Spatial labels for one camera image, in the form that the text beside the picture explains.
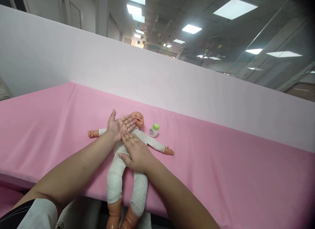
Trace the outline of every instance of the white doll outfit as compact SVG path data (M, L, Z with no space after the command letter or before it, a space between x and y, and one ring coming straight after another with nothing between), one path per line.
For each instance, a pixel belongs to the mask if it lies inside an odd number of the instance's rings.
M99 129L98 133L101 136L105 133L105 131L106 129ZM144 132L138 130L137 128L134 128L131 133L134 133L142 142L150 145L155 150L161 151L162 153L164 152L165 146L157 142L152 137L146 135ZM114 148L114 159L107 174L108 204L114 204L118 202L122 194L122 175L124 173L126 164L121 158L119 158L119 153L124 153L130 156L123 141L118 142ZM133 212L139 217L143 214L144 211L147 189L147 176L142 173L134 172L134 189L130 198L130 206Z

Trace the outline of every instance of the baby doll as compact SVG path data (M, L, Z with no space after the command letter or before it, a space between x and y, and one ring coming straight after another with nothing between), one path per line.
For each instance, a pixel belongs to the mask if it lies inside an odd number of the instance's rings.
M174 152L157 142L152 137L146 135L140 129L144 125L143 115L139 112L133 112L131 115L136 116L136 127L131 131L145 144L161 151L166 155L174 155ZM106 129L89 131L90 138L99 137L104 134ZM121 218L121 197L122 197L122 175L126 164L119 158L118 154L124 153L129 156L128 150L122 141L118 142L114 148L114 159L107 174L107 206L109 210L109 219L107 221L107 229L117 228ZM132 191L130 206L126 217L121 225L122 228L134 228L143 214L144 205L147 195L148 178L145 174L134 172L134 189Z

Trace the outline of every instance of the small bottle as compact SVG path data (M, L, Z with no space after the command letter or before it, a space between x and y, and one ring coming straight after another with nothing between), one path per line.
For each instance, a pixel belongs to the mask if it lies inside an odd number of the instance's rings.
M149 130L149 135L151 137L156 137L156 135L158 134L158 130L160 129L160 125L159 124L154 124L152 128L150 128Z

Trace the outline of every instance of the doll foot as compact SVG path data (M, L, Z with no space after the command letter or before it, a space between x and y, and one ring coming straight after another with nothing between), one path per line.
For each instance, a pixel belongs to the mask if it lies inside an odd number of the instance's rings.
M106 229L118 229L121 219L121 198L117 203L107 204L107 207L109 211L109 218Z
M138 217L129 206L128 212L125 216L124 221L122 222L120 229L133 229L138 223L140 217Z

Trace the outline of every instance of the green bottle cap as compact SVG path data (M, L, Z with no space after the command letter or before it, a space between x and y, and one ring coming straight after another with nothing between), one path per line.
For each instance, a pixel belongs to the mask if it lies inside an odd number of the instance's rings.
M154 124L152 127L154 130L158 131L160 129L160 125L159 124Z

